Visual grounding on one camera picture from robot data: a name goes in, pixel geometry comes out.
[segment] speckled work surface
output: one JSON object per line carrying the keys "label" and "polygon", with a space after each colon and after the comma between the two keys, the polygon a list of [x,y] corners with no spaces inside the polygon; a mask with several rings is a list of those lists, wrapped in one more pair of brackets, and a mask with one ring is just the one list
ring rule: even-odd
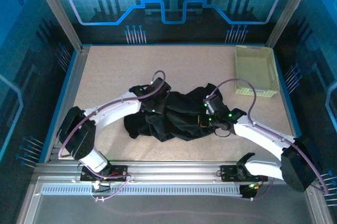
{"label": "speckled work surface", "polygon": [[[188,93],[207,83],[217,85],[234,77],[233,46],[92,46],[86,61],[75,106],[97,106],[119,97],[135,85],[149,84],[153,73],[162,69],[172,90]],[[236,95],[234,83],[221,88],[230,109],[247,111],[253,97]],[[258,97],[252,117],[267,126],[291,134],[281,95]],[[185,142],[160,142],[154,137],[132,139],[123,120],[110,124],[96,140],[96,147],[114,160],[222,160],[236,161],[247,152],[272,156],[238,136],[210,135]]]}

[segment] crumpled black shirt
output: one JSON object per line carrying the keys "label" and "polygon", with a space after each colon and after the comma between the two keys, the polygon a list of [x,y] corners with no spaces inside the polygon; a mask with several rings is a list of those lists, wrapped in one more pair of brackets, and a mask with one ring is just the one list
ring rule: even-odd
{"label": "crumpled black shirt", "polygon": [[[174,137],[190,141],[214,133],[214,128],[202,128],[198,116],[206,113],[203,99],[216,87],[210,83],[198,87],[188,94],[172,91],[167,97],[163,114],[138,112],[124,117],[124,127],[131,138],[154,136],[164,142]],[[216,94],[222,100],[219,90]]]}

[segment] blue edge strip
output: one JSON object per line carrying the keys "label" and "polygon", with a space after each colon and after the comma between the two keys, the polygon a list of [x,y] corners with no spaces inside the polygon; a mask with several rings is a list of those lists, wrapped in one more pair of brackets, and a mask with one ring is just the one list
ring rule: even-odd
{"label": "blue edge strip", "polygon": [[71,74],[71,72],[73,70],[73,67],[74,67],[74,64],[75,64],[76,54],[77,54],[77,51],[74,50],[72,59],[70,60],[70,63],[69,63],[68,71],[67,71],[67,73],[65,75],[65,78],[64,78],[64,81],[63,81],[60,96],[58,97],[58,101],[57,101],[57,104],[56,104],[56,107],[55,107],[55,111],[54,111],[54,115],[53,115],[53,118],[52,118],[52,121],[51,121],[51,125],[49,126],[47,137],[46,137],[46,140],[44,142],[44,146],[43,146],[43,149],[42,149],[42,152],[41,152],[41,155],[40,155],[40,159],[39,159],[38,162],[44,162],[44,159],[45,159],[45,157],[47,155],[47,152],[48,152],[48,149],[49,149],[49,145],[51,144],[52,137],[53,137],[53,131],[54,131],[54,128],[56,127],[57,117],[58,117],[58,114],[61,110],[61,104],[62,104],[62,102],[64,100],[64,97],[65,97],[65,91],[66,91],[67,85],[69,83],[70,74]]}
{"label": "blue edge strip", "polygon": [[[58,116],[58,113],[60,112],[61,104],[62,104],[64,96],[65,96],[66,87],[67,87],[69,79],[70,79],[70,74],[71,74],[72,69],[74,67],[74,62],[75,62],[75,59],[76,59],[76,53],[77,52],[74,51],[72,59],[70,61],[70,65],[69,65],[67,74],[65,76],[64,82],[63,82],[60,97],[58,98],[58,101],[57,101],[57,104],[56,104],[53,119],[51,121],[51,125],[50,125],[49,130],[48,130],[48,134],[47,134],[47,137],[46,137],[45,144],[43,146],[43,150],[42,150],[39,162],[44,162],[44,159],[45,159],[45,157],[47,155],[47,152],[48,152],[49,145],[51,144],[53,131],[54,131],[54,128],[56,126],[57,116]],[[275,62],[276,62],[276,67],[277,67],[277,73],[279,75],[280,85],[281,85],[281,88],[283,90],[283,98],[284,98],[284,102],[285,102],[284,105],[285,105],[285,107],[288,110],[288,113],[290,115],[290,118],[288,118],[288,119],[291,120],[291,123],[293,125],[293,129],[295,131],[293,133],[296,134],[296,136],[298,137],[298,136],[301,136],[302,133],[301,133],[301,130],[300,130],[299,123],[296,119],[294,108],[291,104],[289,93],[286,90],[286,85],[285,85],[285,82],[284,82],[284,79],[283,79],[283,76],[282,76],[282,72],[281,72],[281,68],[280,68],[280,64],[279,64],[279,61],[277,60],[276,55],[275,55]]]}

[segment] plastic crate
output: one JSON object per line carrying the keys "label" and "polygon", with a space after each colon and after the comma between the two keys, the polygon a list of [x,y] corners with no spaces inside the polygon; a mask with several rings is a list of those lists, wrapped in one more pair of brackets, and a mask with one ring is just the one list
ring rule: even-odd
{"label": "plastic crate", "polygon": [[[262,97],[272,97],[280,90],[274,51],[267,47],[236,46],[235,76],[249,81]],[[235,93],[254,95],[249,85],[242,81],[235,84]]]}

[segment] black mounting plate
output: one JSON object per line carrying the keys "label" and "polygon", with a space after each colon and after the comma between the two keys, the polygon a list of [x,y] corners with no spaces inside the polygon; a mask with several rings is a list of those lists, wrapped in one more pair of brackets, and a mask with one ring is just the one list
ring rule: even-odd
{"label": "black mounting plate", "polygon": [[[221,165],[221,181],[222,182],[260,182],[261,176],[245,176],[243,179],[239,174],[239,169],[236,165]],[[263,177],[263,181],[268,181],[268,177]]]}
{"label": "black mounting plate", "polygon": [[[126,165],[108,165],[106,168],[104,168],[104,170],[102,170],[100,172],[100,175],[102,175],[102,176],[121,176],[121,175],[123,175],[123,172],[125,172],[124,174],[127,174],[127,166]],[[109,181],[125,182],[126,181],[126,177],[124,177],[124,178],[109,178],[109,179],[99,178],[99,177],[95,176],[94,174],[92,174],[88,170],[88,168],[83,166],[81,178],[80,178],[81,182],[95,182],[98,179],[100,181],[106,181],[106,182],[109,182]]]}

